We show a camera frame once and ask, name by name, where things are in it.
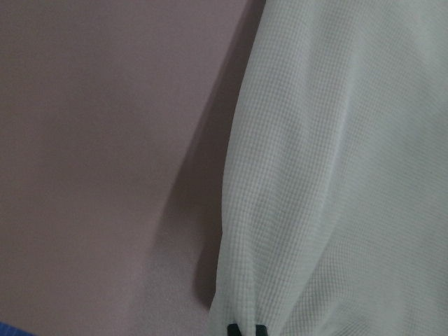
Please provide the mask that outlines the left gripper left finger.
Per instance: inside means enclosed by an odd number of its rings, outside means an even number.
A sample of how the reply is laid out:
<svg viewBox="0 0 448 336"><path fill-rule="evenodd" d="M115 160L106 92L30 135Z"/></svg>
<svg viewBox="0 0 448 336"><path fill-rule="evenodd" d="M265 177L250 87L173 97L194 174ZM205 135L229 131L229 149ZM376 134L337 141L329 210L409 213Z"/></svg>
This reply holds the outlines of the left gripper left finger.
<svg viewBox="0 0 448 336"><path fill-rule="evenodd" d="M239 326L237 324L229 324L227 326L227 336L242 336Z"/></svg>

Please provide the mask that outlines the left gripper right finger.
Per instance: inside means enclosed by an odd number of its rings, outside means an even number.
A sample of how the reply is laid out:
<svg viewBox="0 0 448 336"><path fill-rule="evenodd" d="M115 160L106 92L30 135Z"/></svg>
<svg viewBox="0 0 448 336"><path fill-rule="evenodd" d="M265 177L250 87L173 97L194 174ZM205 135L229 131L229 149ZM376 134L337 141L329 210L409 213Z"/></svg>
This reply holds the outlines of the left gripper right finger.
<svg viewBox="0 0 448 336"><path fill-rule="evenodd" d="M267 326L257 324L255 326L255 336L268 336Z"/></svg>

